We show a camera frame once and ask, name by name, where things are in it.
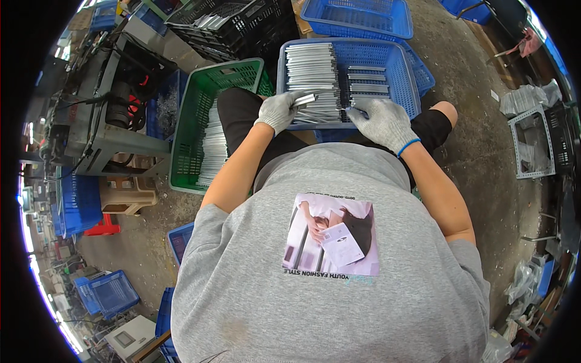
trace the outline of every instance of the industrial machine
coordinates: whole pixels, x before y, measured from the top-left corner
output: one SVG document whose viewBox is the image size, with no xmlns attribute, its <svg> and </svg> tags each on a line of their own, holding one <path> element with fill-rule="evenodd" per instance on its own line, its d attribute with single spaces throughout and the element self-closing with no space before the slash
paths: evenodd
<svg viewBox="0 0 581 363">
<path fill-rule="evenodd" d="M 132 363 L 132 358 L 155 340 L 155 323 L 139 315 L 111 331 L 105 336 L 105 340 L 125 363 Z M 160 355 L 161 353 L 157 350 L 145 357 L 142 362 L 151 363 Z"/>
<path fill-rule="evenodd" d="M 51 97 L 39 150 L 45 180 L 55 165 L 83 175 L 166 173 L 171 146 L 145 134 L 145 105 L 176 69 L 123 26 L 100 38 L 88 34 L 64 88 Z"/>
</svg>

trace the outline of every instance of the pink cloth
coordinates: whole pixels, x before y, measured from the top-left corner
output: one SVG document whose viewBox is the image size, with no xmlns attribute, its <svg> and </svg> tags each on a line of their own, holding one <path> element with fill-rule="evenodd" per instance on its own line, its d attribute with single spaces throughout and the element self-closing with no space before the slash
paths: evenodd
<svg viewBox="0 0 581 363">
<path fill-rule="evenodd" d="M 521 57 L 524 58 L 541 47 L 541 44 L 543 43 L 541 42 L 535 31 L 532 30 L 532 28 L 527 28 L 522 32 L 525 33 L 525 37 L 522 38 L 521 41 L 519 41 L 518 44 L 514 48 L 509 50 L 506 54 L 513 53 L 515 50 L 518 49 L 521 53 Z"/>
</svg>

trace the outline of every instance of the white work glove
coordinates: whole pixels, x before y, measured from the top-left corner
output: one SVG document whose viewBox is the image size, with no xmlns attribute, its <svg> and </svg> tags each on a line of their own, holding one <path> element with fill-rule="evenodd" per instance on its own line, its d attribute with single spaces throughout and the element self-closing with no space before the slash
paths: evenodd
<svg viewBox="0 0 581 363">
<path fill-rule="evenodd" d="M 369 119 L 360 110 L 367 112 Z M 359 101 L 346 113 L 363 136 L 385 146 L 397 157 L 409 144 L 419 141 L 404 108 L 390 99 Z"/>
<path fill-rule="evenodd" d="M 274 135 L 278 135 L 291 124 L 296 116 L 298 107 L 291 108 L 292 104 L 299 97 L 305 96 L 304 92 L 286 92 L 267 98 L 260 106 L 258 119 L 254 122 L 265 123 L 274 129 Z"/>
</svg>

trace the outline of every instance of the black plastic crate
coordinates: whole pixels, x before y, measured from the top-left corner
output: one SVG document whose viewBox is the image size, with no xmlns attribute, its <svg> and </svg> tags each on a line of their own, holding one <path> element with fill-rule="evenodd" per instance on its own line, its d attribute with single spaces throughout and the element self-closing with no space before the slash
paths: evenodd
<svg viewBox="0 0 581 363">
<path fill-rule="evenodd" d="M 204 42 L 199 37 L 188 37 L 184 41 L 203 58 L 217 63 L 231 60 L 260 57 L 267 64 L 278 61 L 280 47 L 299 38 L 294 14 L 279 19 L 275 24 L 268 24 L 261 32 L 261 37 L 255 39 L 241 38 L 231 46 Z"/>
<path fill-rule="evenodd" d="M 575 163 L 575 154 L 573 152 L 575 126 L 572 115 L 567 110 L 560 103 L 545 111 L 555 157 L 555 172 L 557 174 L 570 174 Z"/>
<path fill-rule="evenodd" d="M 267 27 L 276 26 L 280 18 L 289 14 L 293 14 L 290 0 L 191 0 L 175 11 L 167 19 L 166 24 L 185 42 L 191 40 L 201 45 L 207 42 L 230 48 L 241 39 L 254 43 L 264 36 Z M 191 25 L 204 15 L 231 16 L 231 18 L 218 30 L 180 26 Z"/>
</svg>

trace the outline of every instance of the factory floor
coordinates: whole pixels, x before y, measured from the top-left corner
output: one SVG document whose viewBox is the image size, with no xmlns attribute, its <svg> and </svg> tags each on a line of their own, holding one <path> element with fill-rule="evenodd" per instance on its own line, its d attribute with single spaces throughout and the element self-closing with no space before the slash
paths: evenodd
<svg viewBox="0 0 581 363">
<path fill-rule="evenodd" d="M 490 321 L 506 305 L 504 289 L 514 268 L 528 260 L 536 236 L 541 184 L 516 179 L 514 146 L 507 119 L 490 91 L 508 88 L 463 20 L 456 20 L 436 0 L 408 0 L 414 38 L 408 43 L 436 79 L 422 109 L 446 100 L 458 110 L 458 124 L 434 158 L 464 196 L 476 232 L 484 277 L 490 282 Z M 84 237 L 78 243 L 88 264 L 123 269 L 141 297 L 139 312 L 155 314 L 164 289 L 174 286 L 177 267 L 167 245 L 167 231 L 194 220 L 201 196 L 170 190 L 166 177 L 156 180 L 160 202 L 140 217 L 119 216 L 121 233 Z"/>
</svg>

